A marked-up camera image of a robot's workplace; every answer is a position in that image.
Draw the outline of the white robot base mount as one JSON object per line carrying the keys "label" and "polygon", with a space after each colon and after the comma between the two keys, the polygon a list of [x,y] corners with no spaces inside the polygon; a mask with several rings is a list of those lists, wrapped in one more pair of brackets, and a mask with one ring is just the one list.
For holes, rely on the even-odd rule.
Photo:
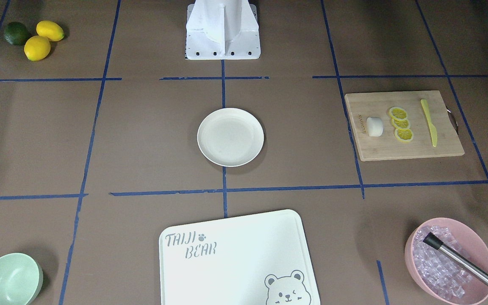
{"label": "white robot base mount", "polygon": [[260,55],[256,5],[247,0],[196,0],[188,5],[188,60],[253,60]]}

